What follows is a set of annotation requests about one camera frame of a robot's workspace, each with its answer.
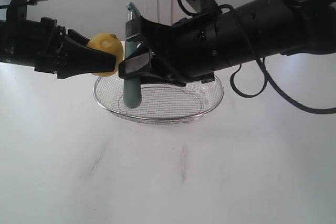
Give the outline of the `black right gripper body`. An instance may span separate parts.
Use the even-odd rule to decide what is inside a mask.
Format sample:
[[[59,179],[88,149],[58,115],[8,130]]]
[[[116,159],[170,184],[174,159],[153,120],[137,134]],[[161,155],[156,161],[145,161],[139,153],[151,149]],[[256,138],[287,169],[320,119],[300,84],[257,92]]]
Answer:
[[[152,24],[152,74],[163,82],[210,82],[215,71],[255,60],[256,47],[230,5],[195,13],[173,25]]]

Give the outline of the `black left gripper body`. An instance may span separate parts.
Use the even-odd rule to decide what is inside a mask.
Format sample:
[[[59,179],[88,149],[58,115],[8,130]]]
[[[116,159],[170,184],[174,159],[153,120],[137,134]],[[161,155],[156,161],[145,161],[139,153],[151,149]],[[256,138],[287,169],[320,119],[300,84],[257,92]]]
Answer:
[[[57,73],[66,28],[55,19],[1,21],[1,62]]]

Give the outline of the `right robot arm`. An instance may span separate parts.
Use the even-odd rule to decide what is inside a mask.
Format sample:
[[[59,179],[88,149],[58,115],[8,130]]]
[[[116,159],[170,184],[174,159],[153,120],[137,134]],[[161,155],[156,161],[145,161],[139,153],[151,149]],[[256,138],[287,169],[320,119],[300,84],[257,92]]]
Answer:
[[[126,23],[127,41],[141,45],[119,64],[120,78],[182,86],[255,57],[335,52],[335,0],[255,0],[233,12],[186,1],[194,15],[171,26],[142,16]]]

